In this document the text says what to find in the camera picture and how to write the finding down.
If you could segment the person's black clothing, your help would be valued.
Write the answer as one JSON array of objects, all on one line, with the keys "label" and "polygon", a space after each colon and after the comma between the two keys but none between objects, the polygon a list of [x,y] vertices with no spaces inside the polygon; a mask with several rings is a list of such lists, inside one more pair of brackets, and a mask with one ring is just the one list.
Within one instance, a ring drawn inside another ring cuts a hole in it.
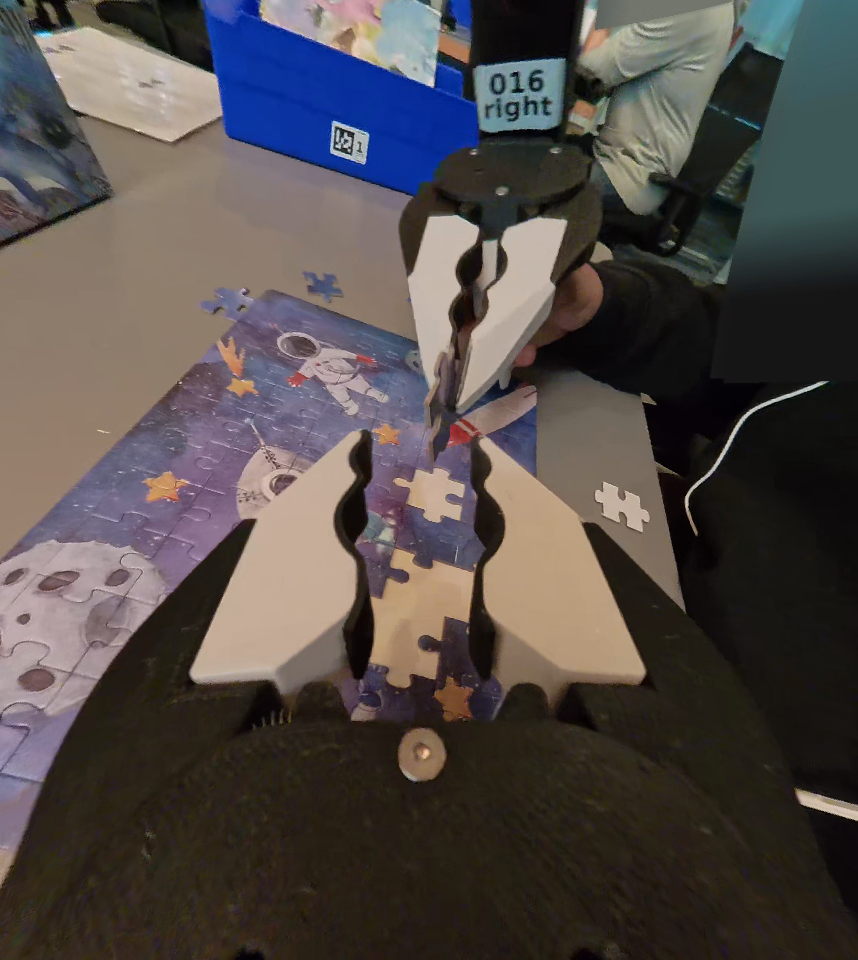
[{"label": "person's black clothing", "polygon": [[723,385],[648,411],[690,616],[795,787],[858,807],[858,382]]}]

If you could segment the blue plastic bin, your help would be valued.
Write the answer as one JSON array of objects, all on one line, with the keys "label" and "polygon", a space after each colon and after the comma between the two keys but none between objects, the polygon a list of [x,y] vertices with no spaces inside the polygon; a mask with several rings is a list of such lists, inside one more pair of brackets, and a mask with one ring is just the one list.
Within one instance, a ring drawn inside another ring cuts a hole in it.
[{"label": "blue plastic bin", "polygon": [[479,142],[462,75],[437,86],[262,20],[256,2],[205,2],[228,137],[412,195],[450,154]]}]

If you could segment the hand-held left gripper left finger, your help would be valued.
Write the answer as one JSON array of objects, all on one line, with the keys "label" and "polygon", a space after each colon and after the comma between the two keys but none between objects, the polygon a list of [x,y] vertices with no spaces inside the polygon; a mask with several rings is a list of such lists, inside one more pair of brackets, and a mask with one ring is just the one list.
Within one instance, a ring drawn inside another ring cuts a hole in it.
[{"label": "hand-held left gripper left finger", "polygon": [[345,436],[260,511],[190,669],[201,686],[269,681],[281,694],[348,669],[373,648],[367,568],[372,435]]}]

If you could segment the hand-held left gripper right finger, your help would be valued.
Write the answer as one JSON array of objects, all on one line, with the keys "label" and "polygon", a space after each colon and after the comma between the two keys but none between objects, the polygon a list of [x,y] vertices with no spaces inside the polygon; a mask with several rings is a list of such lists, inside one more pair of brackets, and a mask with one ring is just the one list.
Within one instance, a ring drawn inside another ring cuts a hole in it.
[{"label": "hand-held left gripper right finger", "polygon": [[646,677],[579,516],[488,438],[471,443],[471,659],[504,692],[636,687]]}]

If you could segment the black office chair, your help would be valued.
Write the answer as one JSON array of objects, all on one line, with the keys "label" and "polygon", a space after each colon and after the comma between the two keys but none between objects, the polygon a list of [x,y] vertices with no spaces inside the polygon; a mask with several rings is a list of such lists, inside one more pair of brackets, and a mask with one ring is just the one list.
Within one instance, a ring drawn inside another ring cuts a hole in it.
[{"label": "black office chair", "polygon": [[681,171],[651,177],[665,191],[662,205],[634,218],[623,243],[663,258],[680,252],[710,198],[760,140],[781,70],[780,59],[748,43],[741,47],[720,76]]}]

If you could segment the pastel picture box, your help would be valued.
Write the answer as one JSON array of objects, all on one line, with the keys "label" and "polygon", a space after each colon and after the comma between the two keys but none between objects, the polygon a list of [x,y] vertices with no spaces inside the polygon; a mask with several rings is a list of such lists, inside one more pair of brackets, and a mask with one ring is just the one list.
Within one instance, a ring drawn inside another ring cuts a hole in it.
[{"label": "pastel picture box", "polygon": [[356,59],[435,86],[441,2],[261,1],[260,18]]}]

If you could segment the puzzle box lid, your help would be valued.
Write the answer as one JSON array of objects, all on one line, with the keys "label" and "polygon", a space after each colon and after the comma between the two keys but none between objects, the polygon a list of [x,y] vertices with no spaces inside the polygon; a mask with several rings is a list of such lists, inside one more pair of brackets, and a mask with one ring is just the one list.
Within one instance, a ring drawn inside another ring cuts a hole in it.
[{"label": "puzzle box lid", "polygon": [[0,1],[0,246],[112,194],[25,4]]}]

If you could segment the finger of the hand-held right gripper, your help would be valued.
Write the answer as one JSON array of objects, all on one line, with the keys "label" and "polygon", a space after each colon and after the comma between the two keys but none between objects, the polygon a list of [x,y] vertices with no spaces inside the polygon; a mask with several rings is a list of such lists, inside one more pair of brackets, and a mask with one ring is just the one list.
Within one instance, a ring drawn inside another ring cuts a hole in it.
[{"label": "finger of the hand-held right gripper", "polygon": [[480,233],[457,215],[431,215],[409,275],[428,421],[464,405],[473,333],[485,310],[487,242]]},{"label": "finger of the hand-held right gripper", "polygon": [[509,227],[501,250],[503,275],[488,287],[487,308],[468,339],[459,380],[458,412],[466,412],[504,378],[541,327],[555,297],[552,275],[567,222],[535,218]]}]

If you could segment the white paper sheet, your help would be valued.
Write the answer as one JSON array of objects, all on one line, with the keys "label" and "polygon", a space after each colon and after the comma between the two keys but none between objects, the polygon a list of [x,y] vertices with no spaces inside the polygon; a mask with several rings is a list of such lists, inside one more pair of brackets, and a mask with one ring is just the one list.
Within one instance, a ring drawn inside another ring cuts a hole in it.
[{"label": "white paper sheet", "polygon": [[90,27],[35,39],[78,114],[165,143],[221,119],[217,80],[195,66]]}]

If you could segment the white-backed jigsaw puzzle piece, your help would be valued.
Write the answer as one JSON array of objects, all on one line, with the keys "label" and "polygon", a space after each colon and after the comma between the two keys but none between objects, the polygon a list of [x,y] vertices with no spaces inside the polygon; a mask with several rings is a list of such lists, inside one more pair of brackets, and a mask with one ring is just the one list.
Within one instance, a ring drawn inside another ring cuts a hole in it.
[{"label": "white-backed jigsaw puzzle piece", "polygon": [[621,490],[609,482],[603,481],[594,491],[594,499],[600,506],[604,519],[624,524],[635,533],[644,533],[651,521],[650,512],[642,506],[638,495]]}]

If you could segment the space jigsaw puzzle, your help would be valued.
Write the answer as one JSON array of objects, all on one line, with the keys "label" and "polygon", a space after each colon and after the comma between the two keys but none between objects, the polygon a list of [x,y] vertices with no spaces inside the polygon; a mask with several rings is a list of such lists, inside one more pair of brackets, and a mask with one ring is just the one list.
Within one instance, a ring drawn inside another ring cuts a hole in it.
[{"label": "space jigsaw puzzle", "polygon": [[359,549],[377,604],[415,567],[471,572],[470,440],[535,472],[535,388],[491,390],[430,464],[414,342],[278,292],[233,325],[0,560],[0,850],[16,846],[81,704],[149,614],[240,522],[357,429]]}]

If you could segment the person's right hand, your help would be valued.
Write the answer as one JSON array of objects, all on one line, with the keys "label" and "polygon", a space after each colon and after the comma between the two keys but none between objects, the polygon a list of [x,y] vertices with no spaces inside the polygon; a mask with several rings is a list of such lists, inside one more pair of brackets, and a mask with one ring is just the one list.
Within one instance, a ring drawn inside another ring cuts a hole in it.
[{"label": "person's right hand", "polygon": [[603,296],[595,265],[586,263],[571,272],[556,288],[547,318],[520,350],[512,368],[532,366],[539,350],[585,327],[601,308]]}]

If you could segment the person's right forearm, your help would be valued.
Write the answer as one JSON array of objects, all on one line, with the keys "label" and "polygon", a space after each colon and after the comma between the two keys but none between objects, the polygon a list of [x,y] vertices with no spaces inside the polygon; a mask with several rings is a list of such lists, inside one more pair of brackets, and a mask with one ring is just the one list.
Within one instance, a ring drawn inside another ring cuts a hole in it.
[{"label": "person's right forearm", "polygon": [[535,362],[559,361],[660,406],[704,402],[723,287],[699,286],[673,268],[649,263],[610,260],[595,268],[603,283],[601,308],[586,326],[540,349]]}]

